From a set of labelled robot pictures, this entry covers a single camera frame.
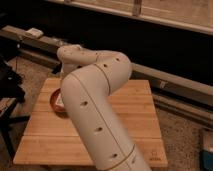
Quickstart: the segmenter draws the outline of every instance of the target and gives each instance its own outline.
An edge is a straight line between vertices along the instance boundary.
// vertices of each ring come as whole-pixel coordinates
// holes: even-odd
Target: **black chair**
[[[2,98],[14,99],[5,110],[0,111],[0,131],[11,159],[15,155],[15,150],[9,135],[11,124],[28,121],[29,119],[29,116],[11,117],[16,105],[25,101],[25,92],[19,86],[21,83],[22,78],[0,58],[0,100]]]

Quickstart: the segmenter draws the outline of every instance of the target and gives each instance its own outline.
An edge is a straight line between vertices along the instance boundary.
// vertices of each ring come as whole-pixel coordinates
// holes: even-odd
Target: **hole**
[[[81,107],[85,107],[86,105],[88,105],[87,101],[81,103]]]
[[[132,164],[136,162],[136,156],[132,159]]]
[[[103,131],[102,127],[98,127],[98,128],[95,129],[95,133],[98,133],[98,132],[101,132],[101,131]]]
[[[113,160],[113,159],[115,159],[116,157],[118,157],[118,154],[113,154],[113,155],[110,156],[110,159]]]

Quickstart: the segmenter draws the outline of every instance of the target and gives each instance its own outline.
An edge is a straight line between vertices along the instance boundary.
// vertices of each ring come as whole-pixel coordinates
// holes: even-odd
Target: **wooden table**
[[[93,165],[70,119],[59,117],[49,105],[50,96],[59,85],[58,78],[45,81],[16,152],[15,164]],[[148,81],[130,80],[109,101],[149,165],[166,167]]]

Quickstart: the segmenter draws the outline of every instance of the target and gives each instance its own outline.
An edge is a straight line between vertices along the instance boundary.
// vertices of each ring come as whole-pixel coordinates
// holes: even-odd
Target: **tiled floor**
[[[29,114],[35,103],[36,97],[44,80],[51,74],[51,70],[41,65],[35,64],[23,58],[18,58],[17,72],[24,77],[23,88],[26,91],[26,102],[19,105],[14,111],[14,115]],[[161,109],[156,109],[160,127],[165,143],[166,154],[169,162],[168,168],[154,171],[199,171],[199,130],[203,128],[190,120],[168,113]],[[21,135],[24,131],[25,123],[13,126],[11,137],[14,146],[17,148]],[[43,170],[70,170],[70,171],[94,171],[94,168],[73,168],[73,167],[53,167],[45,168],[41,166],[17,166],[13,165],[5,149],[2,138],[0,138],[0,170],[5,171],[43,171]]]

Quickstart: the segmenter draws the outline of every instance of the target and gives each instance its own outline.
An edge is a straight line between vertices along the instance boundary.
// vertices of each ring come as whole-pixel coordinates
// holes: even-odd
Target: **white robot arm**
[[[131,63],[120,52],[60,47],[61,96],[96,168],[101,171],[151,171],[107,101],[128,81]]]

